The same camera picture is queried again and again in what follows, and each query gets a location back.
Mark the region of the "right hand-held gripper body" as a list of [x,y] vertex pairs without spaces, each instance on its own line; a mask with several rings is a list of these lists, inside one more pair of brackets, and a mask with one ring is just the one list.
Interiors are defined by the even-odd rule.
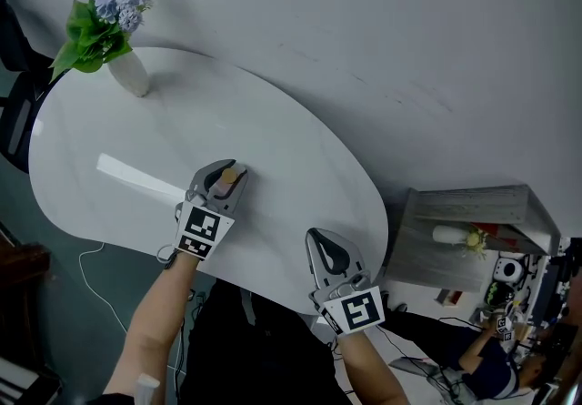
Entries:
[[309,297],[337,336],[356,333],[385,320],[379,286],[372,285],[368,271],[317,289]]

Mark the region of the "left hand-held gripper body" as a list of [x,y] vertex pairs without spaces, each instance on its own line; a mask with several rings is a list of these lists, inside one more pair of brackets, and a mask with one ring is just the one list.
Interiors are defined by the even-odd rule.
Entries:
[[184,201],[176,206],[177,231],[174,249],[208,259],[235,223],[236,202],[220,187],[203,193],[199,187],[188,189]]

